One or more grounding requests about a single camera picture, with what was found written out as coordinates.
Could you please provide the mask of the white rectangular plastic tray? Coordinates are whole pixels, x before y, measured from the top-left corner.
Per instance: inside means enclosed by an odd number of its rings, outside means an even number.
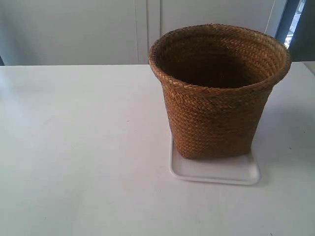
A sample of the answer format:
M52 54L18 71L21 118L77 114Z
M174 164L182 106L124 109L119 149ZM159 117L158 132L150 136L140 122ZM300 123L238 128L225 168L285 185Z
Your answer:
M183 158L170 137L169 170L185 181L250 186L259 182L258 162L251 153L216 159L190 160Z

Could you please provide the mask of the brown woven wicker basket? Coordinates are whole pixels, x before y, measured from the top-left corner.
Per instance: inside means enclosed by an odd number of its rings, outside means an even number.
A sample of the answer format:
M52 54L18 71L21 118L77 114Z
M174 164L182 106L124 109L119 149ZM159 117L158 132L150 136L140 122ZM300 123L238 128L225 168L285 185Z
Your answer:
M248 154L273 87L288 73L284 44L248 28L205 24L164 34L150 48L173 142L186 159Z

